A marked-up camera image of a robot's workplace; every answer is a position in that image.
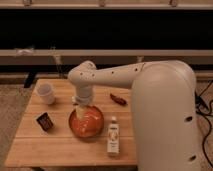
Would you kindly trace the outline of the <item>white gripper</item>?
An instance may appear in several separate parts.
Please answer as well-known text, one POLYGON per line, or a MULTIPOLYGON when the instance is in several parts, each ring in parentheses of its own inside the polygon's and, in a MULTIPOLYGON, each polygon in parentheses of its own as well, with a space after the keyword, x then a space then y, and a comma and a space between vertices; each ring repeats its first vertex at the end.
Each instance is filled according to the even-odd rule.
POLYGON ((76 115, 78 119, 82 119, 87 111, 87 106, 92 103, 93 97, 72 97, 72 103, 77 104, 76 106, 76 115))

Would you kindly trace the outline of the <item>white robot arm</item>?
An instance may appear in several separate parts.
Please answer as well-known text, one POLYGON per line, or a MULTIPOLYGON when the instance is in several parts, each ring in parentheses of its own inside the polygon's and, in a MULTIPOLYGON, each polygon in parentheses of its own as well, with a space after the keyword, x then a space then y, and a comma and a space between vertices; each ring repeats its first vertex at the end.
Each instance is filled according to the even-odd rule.
POLYGON ((131 91, 138 171, 201 171, 196 76, 189 65, 169 60, 98 69, 85 61, 68 80, 80 105, 92 101, 95 85, 131 91))

